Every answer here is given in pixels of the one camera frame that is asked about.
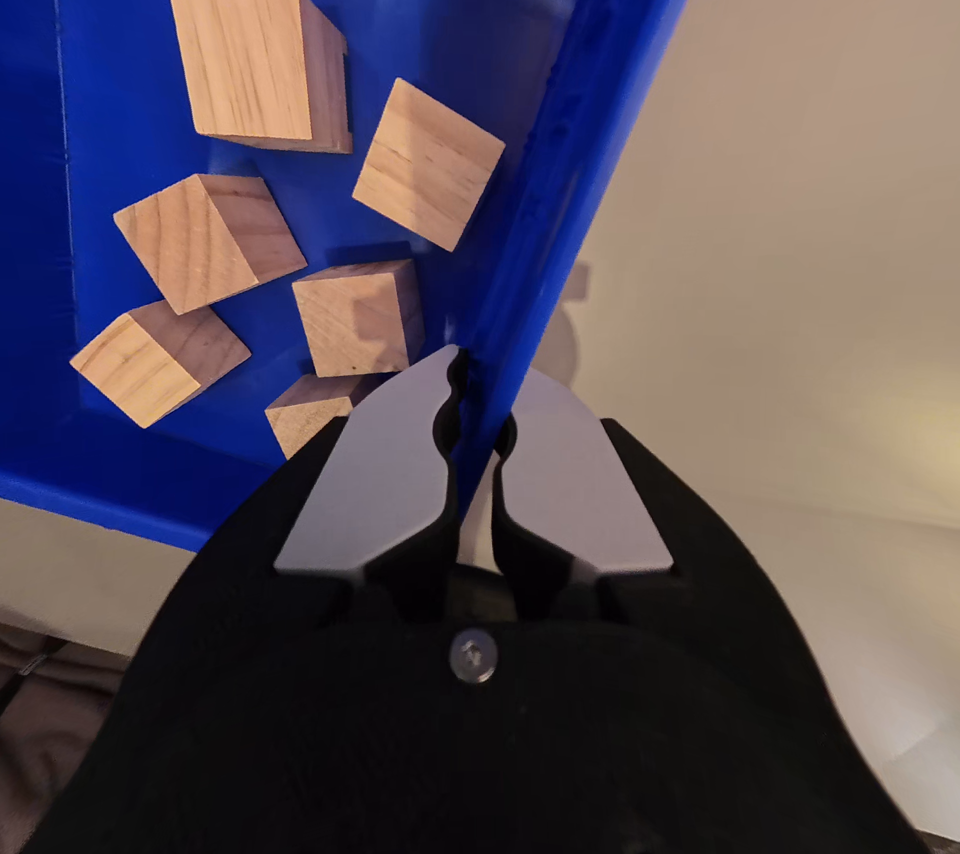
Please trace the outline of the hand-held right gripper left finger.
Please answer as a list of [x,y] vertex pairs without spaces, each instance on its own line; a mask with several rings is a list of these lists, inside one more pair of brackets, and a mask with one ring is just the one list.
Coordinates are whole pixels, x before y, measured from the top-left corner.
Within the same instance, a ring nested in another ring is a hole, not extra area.
[[379,587],[403,617],[439,618],[459,547],[462,393],[454,344],[370,393],[346,418],[275,570]]

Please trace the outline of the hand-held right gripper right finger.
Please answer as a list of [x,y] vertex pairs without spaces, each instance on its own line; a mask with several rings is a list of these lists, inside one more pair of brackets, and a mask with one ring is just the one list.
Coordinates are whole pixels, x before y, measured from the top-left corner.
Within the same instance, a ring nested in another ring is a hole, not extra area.
[[491,546],[520,619],[573,587],[660,575],[673,557],[601,420],[532,369],[498,438]]

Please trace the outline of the blue plastic bin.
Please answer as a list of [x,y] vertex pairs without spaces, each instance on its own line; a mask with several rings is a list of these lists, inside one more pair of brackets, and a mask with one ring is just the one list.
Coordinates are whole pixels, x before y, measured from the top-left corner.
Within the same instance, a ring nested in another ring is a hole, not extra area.
[[[214,174],[263,178],[307,273],[414,259],[423,353],[469,353],[466,510],[686,0],[311,1],[347,43],[350,155],[199,134],[170,0],[1,0],[3,500],[198,551],[283,463],[294,275],[215,305],[250,358],[150,428],[69,364],[161,297],[114,213]],[[453,252],[352,197],[396,79],[506,145]]]

